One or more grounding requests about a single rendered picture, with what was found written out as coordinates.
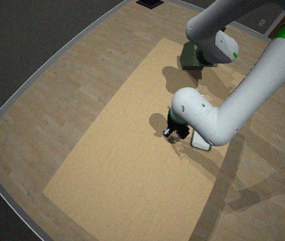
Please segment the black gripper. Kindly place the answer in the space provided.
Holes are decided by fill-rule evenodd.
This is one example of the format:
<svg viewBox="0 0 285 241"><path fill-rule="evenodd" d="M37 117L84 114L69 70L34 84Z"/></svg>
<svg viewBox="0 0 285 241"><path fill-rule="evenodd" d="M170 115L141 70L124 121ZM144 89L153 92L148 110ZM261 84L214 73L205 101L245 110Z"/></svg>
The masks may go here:
<svg viewBox="0 0 285 241"><path fill-rule="evenodd" d="M166 138L167 138L167 137L170 135L170 133L172 133L173 131L180 129L180 128L177 129L177 128L174 128L174 127L170 126L170 124L169 124L168 121L167 121L167 124L168 124L167 130L164 130L164 131L163 131L163 135L164 135Z"/></svg>

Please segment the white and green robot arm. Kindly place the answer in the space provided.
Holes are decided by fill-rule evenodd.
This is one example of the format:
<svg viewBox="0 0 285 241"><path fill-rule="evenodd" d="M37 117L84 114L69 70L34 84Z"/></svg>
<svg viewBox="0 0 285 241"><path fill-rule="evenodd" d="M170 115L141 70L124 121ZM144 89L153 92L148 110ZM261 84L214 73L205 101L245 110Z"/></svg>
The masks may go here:
<svg viewBox="0 0 285 241"><path fill-rule="evenodd" d="M189 20L185 34L197 46L196 57L203 65L228 64L238 56L238 44L224 33L226 25L267 3L285 11L285 0L216 0ZM206 52L206 53L204 53ZM285 23L268 44L254 67L236 89L214 107L194 88L179 89L172 97L167 120L180 139L191 126L212 146L227 144L247 120L285 84Z"/></svg>

